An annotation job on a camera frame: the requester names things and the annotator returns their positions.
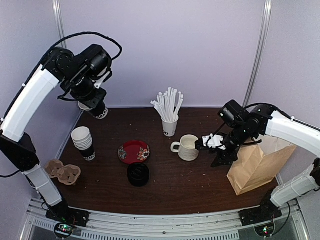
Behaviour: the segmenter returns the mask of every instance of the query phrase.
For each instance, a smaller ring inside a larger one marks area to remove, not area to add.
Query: white wall
[[[117,40],[123,54],[104,85],[106,105],[150,107],[168,87],[185,107],[243,102],[260,35],[264,0],[64,0],[65,34],[97,31]],[[98,37],[68,40],[80,52]]]
[[[0,117],[3,117],[22,83],[59,36],[52,1],[0,0],[0,5]],[[57,89],[50,94],[26,129],[42,165],[56,156],[79,115],[74,103],[57,100],[60,93]],[[0,152],[0,175],[16,170]],[[0,182],[0,239],[18,239],[22,217],[34,191],[21,174],[0,178]]]
[[[320,1],[273,1],[270,29],[251,103],[267,102],[320,127]],[[297,149],[280,175],[300,174],[315,156]],[[299,198],[311,239],[319,239],[320,193]]]

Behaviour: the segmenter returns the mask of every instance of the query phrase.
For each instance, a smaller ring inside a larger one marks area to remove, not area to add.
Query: cardboard cup holder
[[[51,179],[58,178],[59,182],[65,185],[76,185],[76,181],[80,177],[81,169],[75,165],[66,165],[53,159],[45,166],[45,171]]]

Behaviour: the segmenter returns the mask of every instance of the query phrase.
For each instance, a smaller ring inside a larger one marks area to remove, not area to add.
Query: stack of paper cups
[[[89,128],[80,126],[72,131],[71,138],[74,146],[80,151],[86,161],[95,159],[96,152],[93,146],[92,136]]]

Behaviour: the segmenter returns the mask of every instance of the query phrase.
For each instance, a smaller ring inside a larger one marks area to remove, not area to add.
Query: paper cup
[[[92,145],[92,140],[90,140],[89,142],[87,143],[84,143],[84,144],[74,144],[74,146],[77,148],[77,149],[84,149],[84,148],[88,148],[89,146]]]
[[[177,117],[177,120],[174,122],[168,122],[163,119],[161,120],[162,120],[163,134],[167,137],[174,136],[176,133],[179,117]]]
[[[71,138],[73,142],[81,143],[87,140],[91,136],[89,128],[86,126],[77,127],[71,133]]]
[[[78,150],[86,161],[92,161],[96,157],[96,152],[92,142],[88,147],[78,148]]]
[[[91,135],[89,135],[89,137],[87,137],[86,139],[81,140],[81,141],[74,141],[74,140],[72,140],[72,141],[73,141],[74,144],[85,144],[85,143],[88,143],[90,140],[92,140],[92,136]]]
[[[78,106],[81,110],[87,112],[94,118],[101,120],[104,119],[108,115],[108,108],[106,107],[105,103],[102,101],[100,102],[95,109],[89,108],[86,105],[82,104],[81,102],[78,101]]]

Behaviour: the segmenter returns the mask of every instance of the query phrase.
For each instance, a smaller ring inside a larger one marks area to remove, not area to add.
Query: white robot arm segment
[[[195,145],[199,150],[215,149],[217,158],[212,167],[232,164],[237,160],[239,147],[250,144],[245,141],[250,138],[257,139],[259,134],[283,139],[316,155],[316,161],[308,169],[286,184],[276,187],[261,202],[265,210],[277,210],[283,204],[320,188],[320,129],[290,117],[273,105],[257,103],[255,106],[248,112],[236,101],[231,100],[218,115],[233,130],[228,134],[204,136]]]
[[[38,107],[59,84],[59,80],[48,70],[41,70],[42,67],[40,65],[24,87],[1,125],[2,134],[16,143],[24,135],[25,129]]]

